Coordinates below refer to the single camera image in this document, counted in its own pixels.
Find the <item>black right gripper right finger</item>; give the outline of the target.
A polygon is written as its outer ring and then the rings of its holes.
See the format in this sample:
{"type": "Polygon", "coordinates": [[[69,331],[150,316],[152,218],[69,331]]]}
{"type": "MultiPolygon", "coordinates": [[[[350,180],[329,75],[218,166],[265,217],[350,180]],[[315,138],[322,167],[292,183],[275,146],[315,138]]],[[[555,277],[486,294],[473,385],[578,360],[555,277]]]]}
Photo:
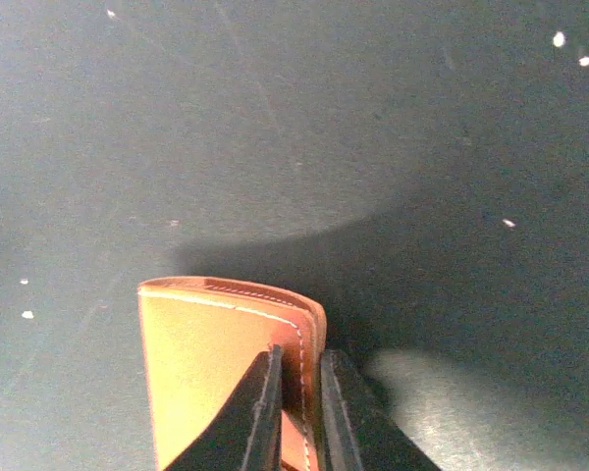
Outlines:
{"type": "Polygon", "coordinates": [[[332,470],[438,468],[384,412],[342,351],[322,353],[320,376],[326,457],[332,470]]]}

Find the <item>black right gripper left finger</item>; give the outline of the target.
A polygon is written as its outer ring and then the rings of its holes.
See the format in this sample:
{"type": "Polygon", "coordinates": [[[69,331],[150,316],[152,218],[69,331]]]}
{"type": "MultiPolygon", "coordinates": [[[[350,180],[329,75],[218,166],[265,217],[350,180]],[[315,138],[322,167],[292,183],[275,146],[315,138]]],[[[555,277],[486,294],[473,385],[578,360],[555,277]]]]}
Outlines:
{"type": "Polygon", "coordinates": [[[214,420],[169,470],[259,471],[281,468],[282,357],[258,353],[214,420]]]}

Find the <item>brown leather card holder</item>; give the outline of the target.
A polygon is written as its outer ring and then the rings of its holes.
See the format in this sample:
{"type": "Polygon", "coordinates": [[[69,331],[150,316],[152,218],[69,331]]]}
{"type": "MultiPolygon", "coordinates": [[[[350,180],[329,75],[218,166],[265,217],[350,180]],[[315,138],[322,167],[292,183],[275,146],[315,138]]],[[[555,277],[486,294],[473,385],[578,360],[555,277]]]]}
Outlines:
{"type": "Polygon", "coordinates": [[[214,421],[255,357],[282,352],[281,466],[320,470],[319,362],[327,320],[316,301],[223,278],[165,277],[137,289],[156,467],[214,421]]]}

